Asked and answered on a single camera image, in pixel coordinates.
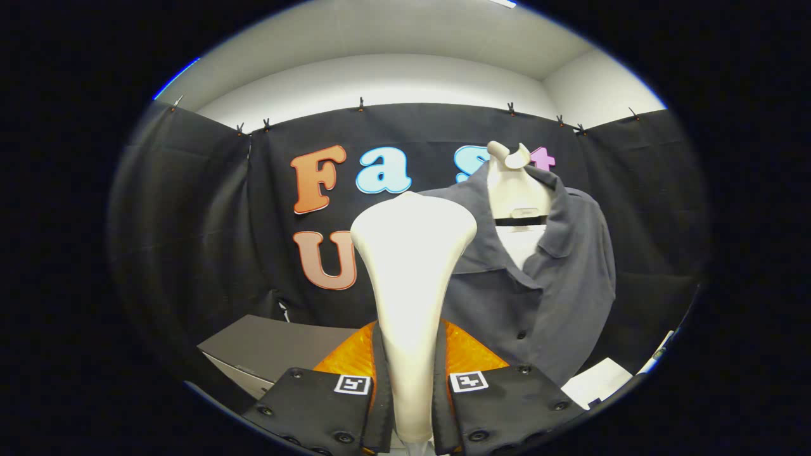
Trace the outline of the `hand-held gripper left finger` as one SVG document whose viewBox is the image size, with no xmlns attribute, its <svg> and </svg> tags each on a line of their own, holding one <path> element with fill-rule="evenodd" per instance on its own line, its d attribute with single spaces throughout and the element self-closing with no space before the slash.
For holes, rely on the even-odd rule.
<svg viewBox="0 0 811 456">
<path fill-rule="evenodd" d="M 315 369 L 287 369 L 243 418 L 302 453 L 387 453 L 393 393 L 378 324 L 357 330 Z"/>
</svg>

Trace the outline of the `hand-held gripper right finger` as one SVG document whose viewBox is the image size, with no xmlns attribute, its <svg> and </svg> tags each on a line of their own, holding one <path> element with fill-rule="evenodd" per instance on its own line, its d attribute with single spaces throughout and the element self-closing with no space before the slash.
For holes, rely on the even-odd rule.
<svg viewBox="0 0 811 456">
<path fill-rule="evenodd" d="M 466 331 L 438 324 L 433 437 L 438 455 L 522 455 L 585 410 L 538 367 L 510 365 Z"/>
</svg>

